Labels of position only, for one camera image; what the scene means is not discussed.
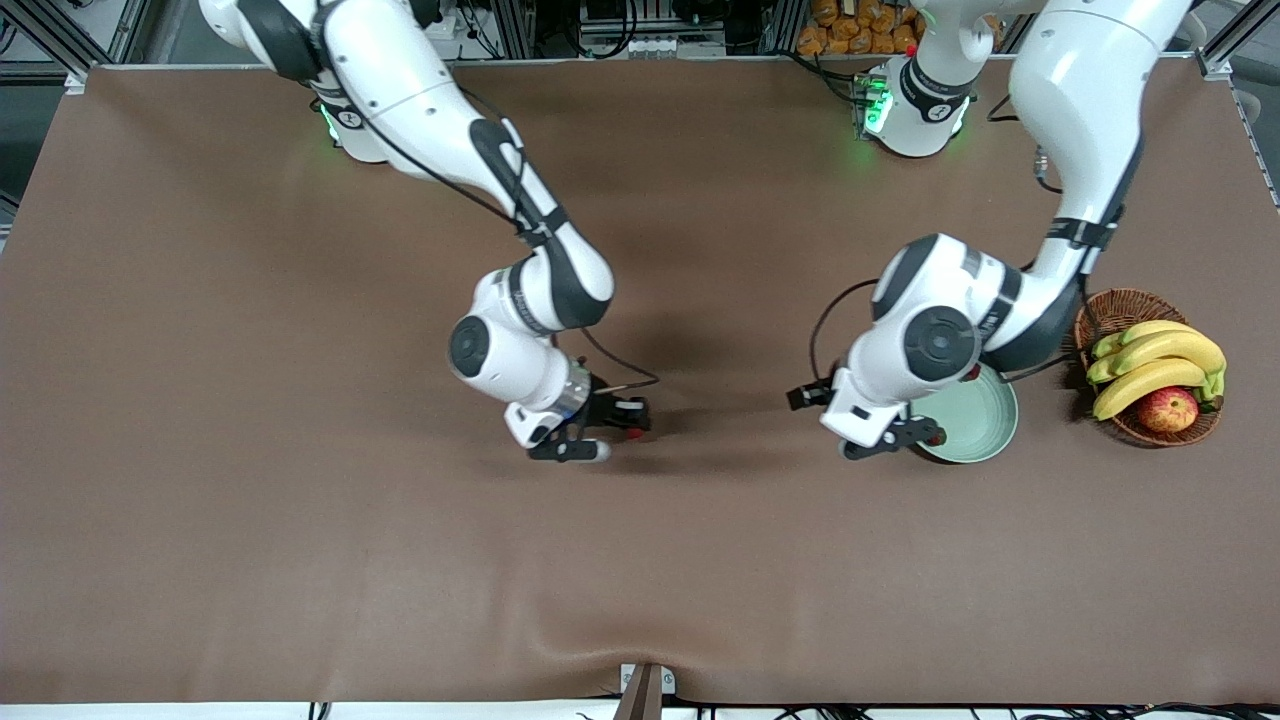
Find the bunch of bananas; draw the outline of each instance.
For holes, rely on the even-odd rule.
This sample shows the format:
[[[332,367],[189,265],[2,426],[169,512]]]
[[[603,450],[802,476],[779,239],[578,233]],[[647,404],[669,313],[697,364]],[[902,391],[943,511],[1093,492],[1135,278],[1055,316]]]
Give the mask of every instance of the bunch of bananas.
[[[1100,420],[1114,418],[1144,395],[1180,386],[1194,388],[1201,402],[1225,389],[1226,356],[1196,328],[1172,320],[1148,320],[1093,346],[1092,384],[1111,384],[1093,404]]]

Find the wicker basket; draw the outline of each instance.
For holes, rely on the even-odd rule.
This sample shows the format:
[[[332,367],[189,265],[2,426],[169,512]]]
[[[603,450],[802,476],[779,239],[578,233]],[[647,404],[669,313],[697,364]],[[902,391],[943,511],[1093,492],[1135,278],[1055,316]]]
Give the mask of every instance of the wicker basket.
[[[1085,313],[1084,307],[1080,307],[1080,311],[1075,314],[1074,328],[1075,347],[1080,351],[1080,363],[1084,365],[1085,372],[1093,364],[1093,355],[1091,352],[1093,343],[1111,333],[1129,329],[1147,320],[1176,320],[1187,323],[1187,316],[1179,313],[1176,307],[1144,290],[1128,287],[1106,290],[1089,297],[1088,307],[1092,310],[1093,318]],[[1094,320],[1098,324],[1097,331],[1093,328]],[[1100,392],[1097,386],[1094,386],[1093,392]],[[1124,436],[1132,441],[1137,441],[1138,445],[1146,447],[1181,447],[1184,445],[1194,445],[1208,437],[1221,418],[1221,410],[1212,413],[1202,411],[1189,428],[1176,433],[1148,430],[1138,421],[1138,413],[1133,407],[1123,410],[1111,421]]]

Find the brown tabletop surface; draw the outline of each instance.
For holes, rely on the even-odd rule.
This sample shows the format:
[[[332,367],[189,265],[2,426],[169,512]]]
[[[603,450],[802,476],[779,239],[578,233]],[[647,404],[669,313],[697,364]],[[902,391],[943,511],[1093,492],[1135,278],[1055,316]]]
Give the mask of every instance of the brown tabletop surface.
[[[95,72],[0,259],[0,700],[591,696],[650,660],[718,702],[1280,701],[1280,219],[1226,83],[1158,65],[1093,283],[1221,342],[1216,434],[1121,445],[1055,369],[1002,455],[942,466],[845,461],[783,392],[905,242],[1034,255],[1056,197],[982,122],[1006,64],[924,160],[786,61],[458,77],[612,263],[598,337],[663,375],[652,442],[525,459],[444,360],[521,246],[330,149],[303,88]]]

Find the apple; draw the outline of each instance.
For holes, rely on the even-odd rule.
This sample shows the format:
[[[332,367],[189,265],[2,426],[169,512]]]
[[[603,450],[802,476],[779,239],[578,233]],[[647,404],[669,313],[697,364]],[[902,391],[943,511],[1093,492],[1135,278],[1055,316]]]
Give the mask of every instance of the apple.
[[[1138,401],[1138,421],[1157,433],[1176,433],[1199,418],[1199,402],[1180,387],[1157,389]]]

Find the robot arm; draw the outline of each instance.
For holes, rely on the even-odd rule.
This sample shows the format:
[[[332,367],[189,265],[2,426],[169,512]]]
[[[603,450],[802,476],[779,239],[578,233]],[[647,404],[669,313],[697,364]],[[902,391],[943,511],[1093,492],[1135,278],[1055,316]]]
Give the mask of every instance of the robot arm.
[[[581,433],[570,438],[570,425],[649,428],[643,398],[614,397],[552,340],[603,318],[613,299],[608,264],[539,178],[515,127],[467,102],[411,5],[202,0],[201,8],[223,37],[310,85],[353,156],[385,159],[476,201],[460,186],[481,188],[513,222],[530,255],[477,283],[449,338],[449,364],[465,383],[508,404],[507,425],[530,456],[599,461],[608,446]]]
[[[891,58],[872,69],[883,78],[859,129],[908,158],[933,155],[960,131],[974,79],[991,56],[995,36],[983,19],[993,13],[1030,13],[1044,0],[911,0],[928,23],[914,56]]]
[[[1014,63],[1010,94],[1059,168],[1062,201],[1029,272],[934,234],[902,249],[872,297],[870,331],[826,387],[822,423],[861,457],[902,443],[911,400],[964,377],[979,357],[1030,368],[1061,342],[1079,288],[1106,249],[1140,156],[1147,78],[1189,0],[1050,0]]]

